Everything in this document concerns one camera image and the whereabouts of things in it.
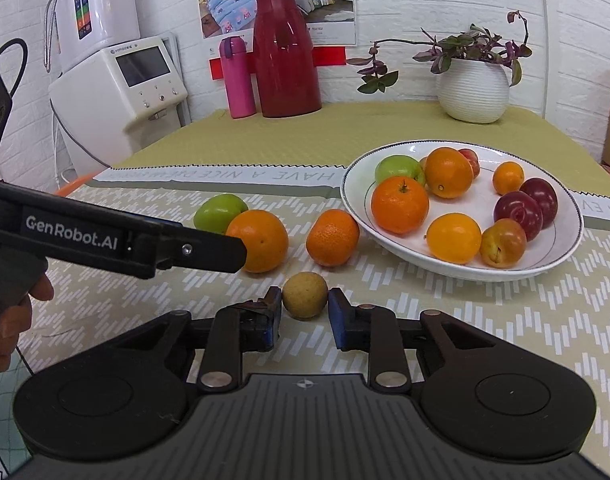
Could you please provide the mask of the person left hand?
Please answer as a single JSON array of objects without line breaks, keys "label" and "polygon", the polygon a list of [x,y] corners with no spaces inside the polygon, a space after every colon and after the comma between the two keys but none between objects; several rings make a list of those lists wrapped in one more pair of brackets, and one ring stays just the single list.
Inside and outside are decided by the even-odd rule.
[{"label": "person left hand", "polygon": [[9,368],[20,334],[32,326],[32,299],[49,301],[53,297],[53,286],[47,275],[43,274],[18,304],[8,307],[0,315],[0,372]]}]

